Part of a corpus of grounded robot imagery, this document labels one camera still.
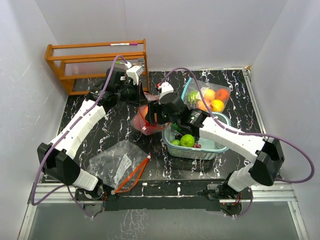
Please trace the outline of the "orange pumpkin toy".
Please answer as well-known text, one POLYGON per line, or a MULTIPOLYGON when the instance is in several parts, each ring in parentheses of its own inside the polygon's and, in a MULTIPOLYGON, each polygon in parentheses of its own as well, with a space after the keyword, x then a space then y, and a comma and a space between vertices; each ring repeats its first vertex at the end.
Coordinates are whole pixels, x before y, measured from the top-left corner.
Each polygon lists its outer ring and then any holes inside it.
POLYGON ((221 88, 219 89, 216 94, 215 94, 215 98, 217 100, 220 100, 224 103, 227 103, 230 97, 230 93, 227 89, 221 88))

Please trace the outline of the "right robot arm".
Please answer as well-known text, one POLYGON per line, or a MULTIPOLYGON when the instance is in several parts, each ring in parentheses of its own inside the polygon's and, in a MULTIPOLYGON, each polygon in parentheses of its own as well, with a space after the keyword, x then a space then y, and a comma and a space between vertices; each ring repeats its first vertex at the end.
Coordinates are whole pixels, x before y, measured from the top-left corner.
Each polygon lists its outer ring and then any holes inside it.
POLYGON ((233 199, 253 185, 272 186, 285 160, 279 140, 247 135, 219 121, 212 113, 190 109, 174 92, 148 103, 150 124, 176 124, 184 133, 219 143, 244 156, 249 164, 228 174, 223 184, 204 193, 233 199))

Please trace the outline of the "blue zipper plastic bag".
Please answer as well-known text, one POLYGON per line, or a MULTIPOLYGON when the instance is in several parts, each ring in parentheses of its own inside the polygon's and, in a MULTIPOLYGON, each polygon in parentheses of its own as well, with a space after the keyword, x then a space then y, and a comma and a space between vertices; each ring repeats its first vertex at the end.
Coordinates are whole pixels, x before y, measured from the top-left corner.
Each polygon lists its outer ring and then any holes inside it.
POLYGON ((229 101, 231 89, 226 86, 203 82, 190 78, 186 83, 181 98, 190 109, 222 113, 229 101))

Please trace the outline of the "pink peach toy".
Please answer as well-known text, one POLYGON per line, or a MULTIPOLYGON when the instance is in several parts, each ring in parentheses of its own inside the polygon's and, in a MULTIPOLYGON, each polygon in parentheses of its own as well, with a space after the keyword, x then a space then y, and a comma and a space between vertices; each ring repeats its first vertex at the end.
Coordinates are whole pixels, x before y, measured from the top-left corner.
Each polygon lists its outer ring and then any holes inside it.
POLYGON ((207 100, 205 100, 205 101, 199 100, 199 101, 196 103, 196 108, 197 108, 197 109, 200 109, 200 110, 202 110, 202 111, 206 111, 206 112, 207 112, 208 109, 207 109, 206 106, 208 106, 209 109, 211 108, 211 103, 210 103, 209 101, 207 101, 207 100))

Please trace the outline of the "pink red dragonfruit toy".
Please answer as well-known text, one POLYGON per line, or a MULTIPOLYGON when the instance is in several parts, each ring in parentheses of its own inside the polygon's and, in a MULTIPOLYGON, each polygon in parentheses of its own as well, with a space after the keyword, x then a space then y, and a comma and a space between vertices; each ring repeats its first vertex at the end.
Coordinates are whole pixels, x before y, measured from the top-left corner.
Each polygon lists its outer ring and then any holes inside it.
POLYGON ((132 125, 137 131, 139 131, 145 135, 149 134, 150 125, 147 121, 145 121, 144 118, 137 117, 137 118, 133 119, 132 125))

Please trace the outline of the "green custard apple toy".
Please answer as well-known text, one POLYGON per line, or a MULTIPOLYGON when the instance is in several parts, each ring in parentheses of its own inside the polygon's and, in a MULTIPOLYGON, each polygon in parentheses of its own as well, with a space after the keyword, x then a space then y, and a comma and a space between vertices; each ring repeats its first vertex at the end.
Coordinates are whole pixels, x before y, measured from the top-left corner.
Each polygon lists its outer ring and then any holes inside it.
POLYGON ((187 100, 190 104, 194 105, 199 101, 197 98, 198 93, 199 93, 198 91, 190 91, 189 92, 189 94, 187 96, 187 100))

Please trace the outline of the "yellow pear toy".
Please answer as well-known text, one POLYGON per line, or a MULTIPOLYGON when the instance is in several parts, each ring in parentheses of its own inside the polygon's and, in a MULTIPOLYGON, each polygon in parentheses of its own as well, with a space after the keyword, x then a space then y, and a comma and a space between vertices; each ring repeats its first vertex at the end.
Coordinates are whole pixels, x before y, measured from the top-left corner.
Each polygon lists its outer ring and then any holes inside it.
POLYGON ((216 92, 208 88, 204 91, 203 97, 206 101, 211 102, 216 98, 216 92))

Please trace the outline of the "orange yellow peach toy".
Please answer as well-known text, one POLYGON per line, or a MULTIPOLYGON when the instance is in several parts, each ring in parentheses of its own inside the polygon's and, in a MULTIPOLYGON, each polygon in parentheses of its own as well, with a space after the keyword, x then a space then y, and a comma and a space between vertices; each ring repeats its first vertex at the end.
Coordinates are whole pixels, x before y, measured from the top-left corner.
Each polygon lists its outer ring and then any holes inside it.
POLYGON ((139 115, 144 119, 148 113, 148 105, 144 105, 138 108, 139 115))

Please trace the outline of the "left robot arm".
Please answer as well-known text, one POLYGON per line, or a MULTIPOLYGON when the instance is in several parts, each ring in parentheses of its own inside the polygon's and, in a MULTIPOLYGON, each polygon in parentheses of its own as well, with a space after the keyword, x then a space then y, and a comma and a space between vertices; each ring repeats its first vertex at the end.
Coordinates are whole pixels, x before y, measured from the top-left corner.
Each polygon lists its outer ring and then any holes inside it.
POLYGON ((93 200, 103 195, 101 180, 83 170, 74 158, 92 128, 118 102, 134 106, 146 104, 142 83, 144 69, 134 65, 128 70, 109 68, 106 78, 97 83, 86 95, 79 111, 67 126, 49 144, 41 143, 37 154, 44 174, 66 186, 84 189, 93 200))

